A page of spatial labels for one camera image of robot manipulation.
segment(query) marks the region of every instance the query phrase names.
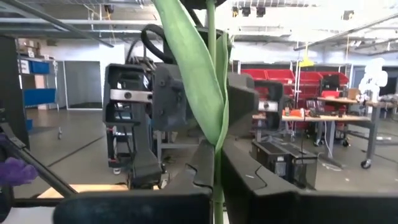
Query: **screw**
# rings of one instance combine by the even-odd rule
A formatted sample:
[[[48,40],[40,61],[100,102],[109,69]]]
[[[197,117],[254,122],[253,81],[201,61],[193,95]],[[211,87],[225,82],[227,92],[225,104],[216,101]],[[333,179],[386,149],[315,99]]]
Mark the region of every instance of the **screw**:
[[[124,94],[124,98],[127,99],[127,100],[131,99],[131,97],[132,97],[132,95],[131,95],[130,92],[127,92],[127,93]]]

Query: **cardboard box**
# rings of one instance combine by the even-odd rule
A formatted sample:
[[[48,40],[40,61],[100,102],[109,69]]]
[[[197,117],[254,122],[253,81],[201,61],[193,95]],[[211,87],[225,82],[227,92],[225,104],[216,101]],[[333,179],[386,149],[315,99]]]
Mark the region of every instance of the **cardboard box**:
[[[21,38],[21,39],[18,39],[18,43],[19,43],[20,47],[30,47],[30,48],[34,48],[34,49],[40,48],[40,43],[36,40]]]
[[[350,100],[355,100],[356,99],[356,95],[361,94],[360,90],[357,88],[349,88],[348,89],[348,94],[347,94],[347,98]]]
[[[33,57],[40,55],[40,43],[38,41],[22,38],[18,39],[18,44],[20,54],[33,55]]]

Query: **plant stem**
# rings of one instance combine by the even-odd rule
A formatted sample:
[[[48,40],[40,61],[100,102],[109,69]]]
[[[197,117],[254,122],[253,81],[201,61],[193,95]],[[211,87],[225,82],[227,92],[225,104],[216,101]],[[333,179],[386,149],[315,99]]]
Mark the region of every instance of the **plant stem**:
[[[216,5],[215,0],[206,0],[207,5],[207,21],[209,29],[209,53],[213,61],[213,65],[216,65]]]
[[[215,6],[215,0],[206,0],[206,6],[207,6],[207,21],[208,21],[208,29],[209,29],[209,36],[208,36],[208,49],[210,53],[210,57],[213,61],[213,65],[216,67],[216,6]],[[219,172],[217,169],[220,168],[219,164],[215,165],[215,175],[219,176]],[[220,182],[220,177],[216,177],[215,181],[215,187],[220,188],[218,190],[215,190],[213,193],[214,194],[221,194],[221,195],[214,195],[214,219],[215,219],[215,224],[223,224],[223,202],[217,198],[222,198],[222,186]]]

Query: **blue panel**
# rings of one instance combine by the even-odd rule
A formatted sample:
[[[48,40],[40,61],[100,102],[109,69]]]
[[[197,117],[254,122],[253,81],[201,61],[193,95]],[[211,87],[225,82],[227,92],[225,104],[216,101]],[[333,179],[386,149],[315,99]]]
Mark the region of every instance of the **blue panel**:
[[[36,106],[47,103],[55,103],[55,89],[24,90],[25,106]]]
[[[30,131],[33,129],[33,120],[32,119],[27,119],[26,120],[26,130]]]
[[[47,62],[29,61],[30,72],[34,74],[48,75],[50,73],[50,64]]]

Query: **black box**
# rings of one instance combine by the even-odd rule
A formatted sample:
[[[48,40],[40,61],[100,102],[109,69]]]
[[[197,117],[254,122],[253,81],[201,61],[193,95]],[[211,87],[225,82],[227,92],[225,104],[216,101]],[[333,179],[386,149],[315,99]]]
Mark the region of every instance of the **black box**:
[[[252,142],[252,151],[255,159],[265,168],[285,179],[293,181],[290,170],[292,169],[292,156],[282,147],[271,142]]]
[[[252,157],[291,184],[315,190],[318,161],[315,154],[280,140],[253,140]]]
[[[292,156],[293,179],[297,187],[315,190],[318,156],[287,142],[279,143]]]

